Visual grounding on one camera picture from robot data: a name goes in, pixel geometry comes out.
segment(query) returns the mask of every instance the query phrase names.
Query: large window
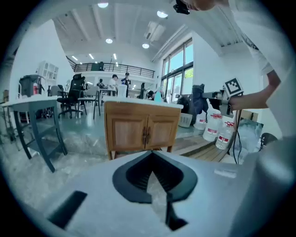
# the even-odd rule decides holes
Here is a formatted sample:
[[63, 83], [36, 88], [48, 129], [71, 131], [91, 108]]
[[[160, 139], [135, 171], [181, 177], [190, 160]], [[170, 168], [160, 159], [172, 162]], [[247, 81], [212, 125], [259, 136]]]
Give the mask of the large window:
[[193, 43], [186, 41], [164, 61], [161, 85], [168, 103], [177, 101], [177, 95], [191, 94], [193, 82]]

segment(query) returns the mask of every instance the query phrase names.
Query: ceiling light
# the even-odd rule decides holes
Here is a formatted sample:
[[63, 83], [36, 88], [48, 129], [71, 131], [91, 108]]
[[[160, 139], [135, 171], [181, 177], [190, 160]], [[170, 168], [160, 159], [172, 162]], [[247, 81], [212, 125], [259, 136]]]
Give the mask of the ceiling light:
[[161, 11], [158, 11], [157, 12], [157, 15], [160, 17], [160, 18], [166, 18], [168, 16], [168, 14], [165, 14], [164, 12], [161, 12]]
[[145, 48], [145, 49], [148, 49], [149, 48], [149, 44], [143, 44], [142, 47]]
[[108, 2], [98, 3], [98, 6], [99, 6], [100, 8], [106, 8], [106, 7], [108, 7], [108, 5], [109, 5]]
[[107, 44], [111, 44], [113, 42], [113, 40], [111, 40], [111, 39], [106, 39], [106, 43]]

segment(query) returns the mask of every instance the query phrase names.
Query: cabinet door handle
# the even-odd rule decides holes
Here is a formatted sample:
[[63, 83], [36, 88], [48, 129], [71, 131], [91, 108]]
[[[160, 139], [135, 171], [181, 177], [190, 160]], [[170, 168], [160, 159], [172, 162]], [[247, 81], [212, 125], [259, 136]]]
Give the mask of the cabinet door handle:
[[146, 144], [149, 143], [149, 140], [150, 140], [150, 138], [151, 138], [150, 131], [151, 131], [151, 128], [148, 127], [148, 130], [147, 130], [147, 136], [146, 136]]
[[143, 145], [145, 145], [145, 142], [146, 142], [146, 127], [143, 128], [142, 142], [143, 142]]

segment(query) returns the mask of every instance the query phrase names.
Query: balcony railing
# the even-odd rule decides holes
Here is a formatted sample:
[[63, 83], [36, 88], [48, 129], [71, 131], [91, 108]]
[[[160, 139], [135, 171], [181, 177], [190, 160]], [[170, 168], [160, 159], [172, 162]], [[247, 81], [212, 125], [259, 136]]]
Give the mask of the balcony railing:
[[71, 59], [67, 57], [72, 69], [74, 72], [89, 72], [89, 71], [105, 71], [105, 72], [114, 72], [116, 73], [126, 73], [130, 75], [145, 76], [148, 78], [154, 77], [153, 70], [123, 65], [123, 64], [114, 64], [114, 63], [83, 63], [75, 64]]

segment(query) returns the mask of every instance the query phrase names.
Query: cabinet door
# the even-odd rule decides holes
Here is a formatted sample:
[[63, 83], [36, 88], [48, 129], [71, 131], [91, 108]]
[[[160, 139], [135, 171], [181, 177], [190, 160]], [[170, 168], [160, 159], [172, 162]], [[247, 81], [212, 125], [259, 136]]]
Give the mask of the cabinet door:
[[172, 146], [175, 142], [179, 116], [149, 116], [146, 149]]
[[145, 148], [148, 115], [107, 114], [106, 119], [109, 150]]

